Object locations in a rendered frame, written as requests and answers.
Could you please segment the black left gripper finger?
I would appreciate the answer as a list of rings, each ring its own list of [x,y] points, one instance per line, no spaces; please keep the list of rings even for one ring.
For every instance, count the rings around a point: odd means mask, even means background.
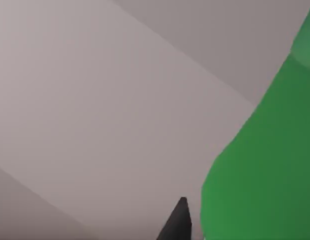
[[[181,197],[156,240],[191,240],[192,221],[186,197]]]

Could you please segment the green bottle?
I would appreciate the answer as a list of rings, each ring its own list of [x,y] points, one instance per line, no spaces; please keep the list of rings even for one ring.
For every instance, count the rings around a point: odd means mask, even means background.
[[[310,9],[262,100],[214,160],[205,240],[310,240]]]

